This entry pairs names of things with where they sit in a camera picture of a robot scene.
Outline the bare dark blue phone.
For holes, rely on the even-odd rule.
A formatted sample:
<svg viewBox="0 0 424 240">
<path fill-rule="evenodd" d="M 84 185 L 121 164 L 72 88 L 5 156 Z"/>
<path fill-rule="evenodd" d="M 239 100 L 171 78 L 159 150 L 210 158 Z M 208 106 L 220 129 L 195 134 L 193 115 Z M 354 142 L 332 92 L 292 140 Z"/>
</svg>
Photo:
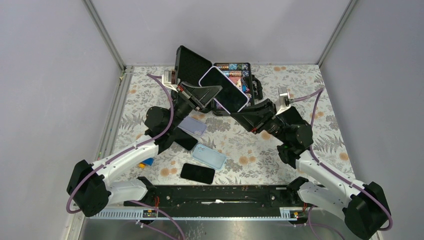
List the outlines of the bare dark blue phone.
<svg viewBox="0 0 424 240">
<path fill-rule="evenodd" d="M 174 142 L 183 147 L 187 151 L 191 151 L 197 144 L 198 140 L 193 136 L 189 135 L 185 131 L 177 128 L 174 132 L 175 140 Z"/>
</svg>

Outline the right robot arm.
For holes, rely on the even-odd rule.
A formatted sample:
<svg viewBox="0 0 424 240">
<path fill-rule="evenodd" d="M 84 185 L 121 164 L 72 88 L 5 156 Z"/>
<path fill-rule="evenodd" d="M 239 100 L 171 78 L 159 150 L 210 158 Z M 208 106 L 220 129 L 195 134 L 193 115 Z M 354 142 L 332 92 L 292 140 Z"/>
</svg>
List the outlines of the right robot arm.
<svg viewBox="0 0 424 240">
<path fill-rule="evenodd" d="M 288 185 L 287 201 L 293 206 L 303 202 L 319 207 L 344 221 L 347 228 L 362 240 L 377 231 L 393 227 L 393 218 L 383 188 L 376 182 L 364 183 L 325 164 L 315 155 L 312 125 L 293 106 L 277 110 L 265 101 L 231 113 L 248 132 L 263 131 L 282 142 L 277 146 L 280 160 L 298 169 L 320 185 L 298 177 Z"/>
</svg>

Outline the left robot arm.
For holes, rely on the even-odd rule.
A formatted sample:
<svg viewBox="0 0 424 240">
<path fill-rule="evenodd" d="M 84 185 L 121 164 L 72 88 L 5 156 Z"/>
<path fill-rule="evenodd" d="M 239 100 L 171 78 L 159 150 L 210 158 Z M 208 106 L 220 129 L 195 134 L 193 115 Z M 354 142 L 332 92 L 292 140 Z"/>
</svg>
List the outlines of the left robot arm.
<svg viewBox="0 0 424 240">
<path fill-rule="evenodd" d="M 194 86 L 182 82 L 174 89 L 179 96 L 176 103 L 170 90 L 156 81 L 169 101 L 170 107 L 151 107 L 146 115 L 147 131 L 139 139 L 93 163 L 79 161 L 73 168 L 66 191 L 69 214 L 83 212 L 92 217 L 106 206 L 126 201 L 139 201 L 148 206 L 155 200 L 155 192 L 142 180 L 117 181 L 126 170 L 149 158 L 155 158 L 173 143 L 191 150 L 197 139 L 179 128 L 192 110 L 205 107 L 222 90 L 219 85 Z"/>
</svg>

